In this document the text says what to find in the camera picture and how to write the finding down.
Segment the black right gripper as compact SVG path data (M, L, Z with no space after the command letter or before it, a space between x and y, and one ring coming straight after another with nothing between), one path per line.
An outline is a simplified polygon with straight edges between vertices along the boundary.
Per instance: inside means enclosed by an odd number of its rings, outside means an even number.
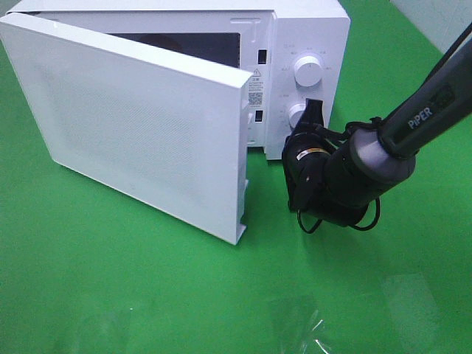
M327 193L325 164L341 144L340 133L324 128L323 101L306 99L305 110L282 151L282 164L292 212L338 212Z

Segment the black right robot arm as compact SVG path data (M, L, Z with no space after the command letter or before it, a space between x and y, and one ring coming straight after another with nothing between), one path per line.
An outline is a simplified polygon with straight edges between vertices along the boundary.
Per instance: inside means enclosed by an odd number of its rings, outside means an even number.
M357 228L369 203L405 181L419 149L471 114L471 42L446 55L385 119L322 126L322 101L308 100L285 141L288 208Z

